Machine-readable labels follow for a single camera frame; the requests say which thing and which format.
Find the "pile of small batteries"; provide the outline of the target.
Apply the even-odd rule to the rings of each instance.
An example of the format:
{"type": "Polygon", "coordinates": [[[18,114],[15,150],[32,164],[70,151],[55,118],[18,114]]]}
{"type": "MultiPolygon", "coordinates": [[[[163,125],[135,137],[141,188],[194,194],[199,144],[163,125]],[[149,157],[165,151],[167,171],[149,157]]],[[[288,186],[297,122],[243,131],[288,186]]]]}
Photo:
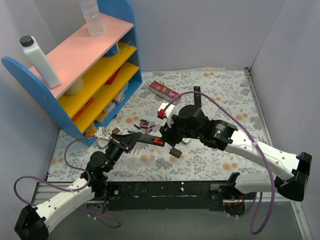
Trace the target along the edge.
{"type": "Polygon", "coordinates": [[[149,121],[143,118],[139,119],[138,122],[133,124],[134,130],[142,131],[142,133],[146,135],[151,134],[155,126],[156,123],[154,121],[149,121]]]}

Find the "black battery cover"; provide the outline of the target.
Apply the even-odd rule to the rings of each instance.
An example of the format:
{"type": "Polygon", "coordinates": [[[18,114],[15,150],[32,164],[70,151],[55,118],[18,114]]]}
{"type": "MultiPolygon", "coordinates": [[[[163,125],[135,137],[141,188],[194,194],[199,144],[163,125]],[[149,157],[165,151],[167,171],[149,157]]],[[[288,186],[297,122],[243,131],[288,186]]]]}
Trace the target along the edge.
{"type": "Polygon", "coordinates": [[[170,151],[169,151],[169,154],[175,158],[180,158],[181,155],[182,155],[182,152],[176,148],[171,148],[170,151]]]}

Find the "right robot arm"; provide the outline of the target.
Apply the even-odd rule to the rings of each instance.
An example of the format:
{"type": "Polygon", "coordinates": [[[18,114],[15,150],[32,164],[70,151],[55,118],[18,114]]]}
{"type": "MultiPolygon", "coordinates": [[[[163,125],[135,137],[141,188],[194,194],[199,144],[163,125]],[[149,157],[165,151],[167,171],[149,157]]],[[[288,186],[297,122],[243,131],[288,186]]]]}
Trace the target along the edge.
{"type": "Polygon", "coordinates": [[[296,155],[263,142],[254,143],[243,130],[223,120],[210,120],[194,105],[177,110],[175,105],[162,103],[158,117],[166,119],[159,131],[162,140],[172,147],[183,139],[195,139],[209,148],[243,157],[271,171],[232,173],[226,183],[212,189],[221,199],[272,190],[292,201],[304,199],[312,161],[310,154],[296,155]]]}

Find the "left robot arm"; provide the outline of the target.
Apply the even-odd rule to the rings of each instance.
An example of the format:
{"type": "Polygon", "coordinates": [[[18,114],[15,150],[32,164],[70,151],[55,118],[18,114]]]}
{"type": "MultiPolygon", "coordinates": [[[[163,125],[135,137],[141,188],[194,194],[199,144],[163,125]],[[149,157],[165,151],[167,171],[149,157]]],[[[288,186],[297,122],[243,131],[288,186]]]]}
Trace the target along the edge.
{"type": "Polygon", "coordinates": [[[38,205],[28,204],[21,210],[14,231],[22,240],[46,240],[49,233],[69,214],[86,202],[101,200],[107,194],[107,173],[122,153],[130,152],[142,133],[112,134],[107,149],[94,152],[86,168],[67,188],[38,205]]]}

